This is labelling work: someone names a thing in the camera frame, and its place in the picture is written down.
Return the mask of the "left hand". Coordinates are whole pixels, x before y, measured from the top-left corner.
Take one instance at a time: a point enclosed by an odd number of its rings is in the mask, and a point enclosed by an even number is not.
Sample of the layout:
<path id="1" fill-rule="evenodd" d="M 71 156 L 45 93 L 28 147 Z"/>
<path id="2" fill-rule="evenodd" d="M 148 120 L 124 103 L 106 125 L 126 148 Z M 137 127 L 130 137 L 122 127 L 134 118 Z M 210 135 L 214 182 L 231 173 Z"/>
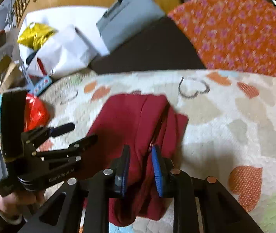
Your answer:
<path id="1" fill-rule="evenodd" d="M 18 190 L 5 197 L 0 195 L 0 211 L 9 218 L 17 216 L 21 206 L 40 205 L 45 201 L 45 190 L 30 192 L 27 190 Z"/>

